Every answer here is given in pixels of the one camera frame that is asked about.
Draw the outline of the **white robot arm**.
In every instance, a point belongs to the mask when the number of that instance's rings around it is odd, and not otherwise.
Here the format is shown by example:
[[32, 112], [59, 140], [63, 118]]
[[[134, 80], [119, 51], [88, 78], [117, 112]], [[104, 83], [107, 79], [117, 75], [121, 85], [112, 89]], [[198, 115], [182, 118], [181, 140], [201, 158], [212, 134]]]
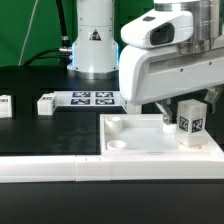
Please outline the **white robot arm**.
[[112, 0], [78, 0], [78, 37], [68, 69], [85, 79], [119, 72], [127, 113], [156, 103], [172, 122], [170, 100], [205, 89], [210, 111], [224, 86], [224, 0], [154, 0], [154, 8], [124, 25], [118, 50]]

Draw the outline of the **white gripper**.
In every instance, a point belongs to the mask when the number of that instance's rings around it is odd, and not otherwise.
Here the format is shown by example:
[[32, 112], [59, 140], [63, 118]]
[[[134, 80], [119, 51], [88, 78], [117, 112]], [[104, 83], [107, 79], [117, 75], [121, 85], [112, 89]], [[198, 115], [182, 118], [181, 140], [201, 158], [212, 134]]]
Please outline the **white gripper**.
[[208, 88], [204, 100], [218, 101], [224, 84], [224, 28], [218, 12], [202, 17], [189, 10], [151, 10], [123, 26], [121, 38], [126, 47], [119, 88], [126, 101], [157, 101], [166, 125], [172, 124], [170, 97]]

